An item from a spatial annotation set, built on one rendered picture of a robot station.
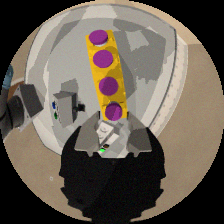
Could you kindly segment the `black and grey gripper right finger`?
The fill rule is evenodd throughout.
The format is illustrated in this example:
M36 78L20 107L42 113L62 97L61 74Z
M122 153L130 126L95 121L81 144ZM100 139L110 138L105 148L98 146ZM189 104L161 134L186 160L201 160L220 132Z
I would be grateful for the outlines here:
M141 157L153 162L160 171L161 179L165 178L165 157L160 142L151 130L130 111L127 111L127 120L129 121L128 129L130 134L126 150L133 152L134 157Z

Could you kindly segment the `purple round cap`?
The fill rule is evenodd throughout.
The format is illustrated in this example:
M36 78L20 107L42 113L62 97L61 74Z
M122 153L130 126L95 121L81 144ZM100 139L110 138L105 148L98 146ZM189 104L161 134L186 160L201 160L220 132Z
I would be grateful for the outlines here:
M89 40L94 45L102 45L108 40L108 34L104 30L96 30L89 35Z
M117 103L110 103L105 109L105 116L111 121L119 120L122 117L122 108Z
M93 63L99 68L107 68L113 62L113 55L108 50L97 51L93 56Z
M105 96L112 96L118 90L118 82L113 77L105 77L99 82L99 90Z

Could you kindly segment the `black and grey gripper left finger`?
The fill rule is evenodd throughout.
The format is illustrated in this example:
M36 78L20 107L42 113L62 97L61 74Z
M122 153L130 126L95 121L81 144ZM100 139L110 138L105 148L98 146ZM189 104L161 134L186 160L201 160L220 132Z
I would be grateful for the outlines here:
M67 167L82 157L93 157L93 152L100 150L100 141L97 130L100 120L100 111L93 114L87 121L73 132L66 141L61 154L61 168L59 176L64 178Z

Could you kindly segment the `grey key housing with blue and green buttons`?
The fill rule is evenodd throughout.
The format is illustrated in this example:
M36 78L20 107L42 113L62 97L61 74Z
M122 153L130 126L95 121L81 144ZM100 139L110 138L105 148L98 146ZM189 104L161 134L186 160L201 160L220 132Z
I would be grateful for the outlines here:
M52 94L52 106L55 111L54 117L62 128L74 123L77 119L78 111L85 112L85 105L78 104L78 107L76 107L76 95L77 93L65 93L65 91L59 91L59 93Z

